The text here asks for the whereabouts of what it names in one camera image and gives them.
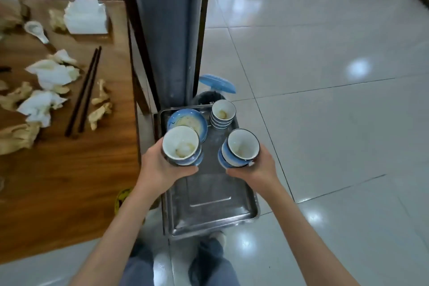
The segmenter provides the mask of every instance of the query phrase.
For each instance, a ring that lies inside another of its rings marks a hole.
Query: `person's left hand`
[[[136,183],[136,189],[150,191],[154,198],[167,191],[176,180],[198,171],[197,166],[177,167],[167,162],[161,153],[163,138],[142,156],[142,168]]]

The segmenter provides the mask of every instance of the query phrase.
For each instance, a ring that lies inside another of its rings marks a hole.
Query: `blue bin lid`
[[[205,74],[200,76],[199,81],[216,91],[222,91],[231,94],[236,93],[236,87],[234,84],[221,77]]]

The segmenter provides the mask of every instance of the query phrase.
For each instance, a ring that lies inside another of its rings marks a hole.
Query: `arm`
[[[196,166],[174,167],[161,154],[162,138],[142,156],[133,191],[70,286],[118,285],[142,221],[156,198],[176,180],[196,173]]]
[[[260,154],[254,165],[228,169],[227,173],[246,181],[268,202],[307,285],[359,286],[324,244],[284,189],[277,178],[275,162],[265,146],[261,145]]]

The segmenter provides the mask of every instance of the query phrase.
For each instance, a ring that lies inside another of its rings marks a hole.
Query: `hand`
[[[278,180],[274,159],[263,144],[260,145],[259,155],[254,162],[252,166],[229,168],[227,174],[243,179],[254,191],[266,199],[271,191],[283,186]]]
[[[154,199],[167,191],[176,180],[198,171],[197,166],[177,167],[167,162],[161,153],[163,138],[142,156],[142,168],[136,183],[136,189],[149,191]]]

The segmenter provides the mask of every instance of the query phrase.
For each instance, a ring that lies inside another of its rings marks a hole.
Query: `white tile floor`
[[[201,72],[236,85],[240,126],[351,274],[427,285],[429,11],[417,0],[209,0],[206,27]],[[262,199],[261,212],[225,230],[241,284],[304,285]],[[169,245],[150,215],[155,285],[189,285],[198,240]],[[1,284],[65,285],[95,242],[0,265]]]

